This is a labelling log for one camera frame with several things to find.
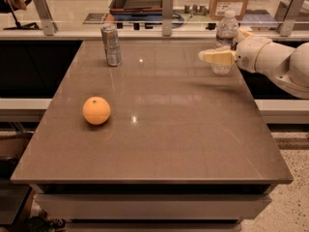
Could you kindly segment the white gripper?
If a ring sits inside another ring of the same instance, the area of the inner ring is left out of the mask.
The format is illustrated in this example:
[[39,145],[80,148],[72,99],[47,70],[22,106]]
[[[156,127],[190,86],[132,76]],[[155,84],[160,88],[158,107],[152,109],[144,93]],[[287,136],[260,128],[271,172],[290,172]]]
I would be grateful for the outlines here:
[[271,43],[271,39],[254,36],[253,33],[238,29],[236,36],[238,43],[236,52],[229,46],[200,51],[198,56],[201,61],[218,65],[232,65],[237,61],[240,69],[255,73],[258,56],[264,46]]

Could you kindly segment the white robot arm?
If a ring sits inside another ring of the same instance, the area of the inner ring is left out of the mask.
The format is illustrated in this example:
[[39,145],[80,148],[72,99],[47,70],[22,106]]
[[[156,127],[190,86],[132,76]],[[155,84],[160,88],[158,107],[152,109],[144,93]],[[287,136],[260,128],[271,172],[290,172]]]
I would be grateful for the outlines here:
[[232,66],[249,73],[260,73],[283,91],[300,99],[309,99],[309,43],[297,48],[275,43],[267,37],[239,29],[237,46],[199,52],[206,63]]

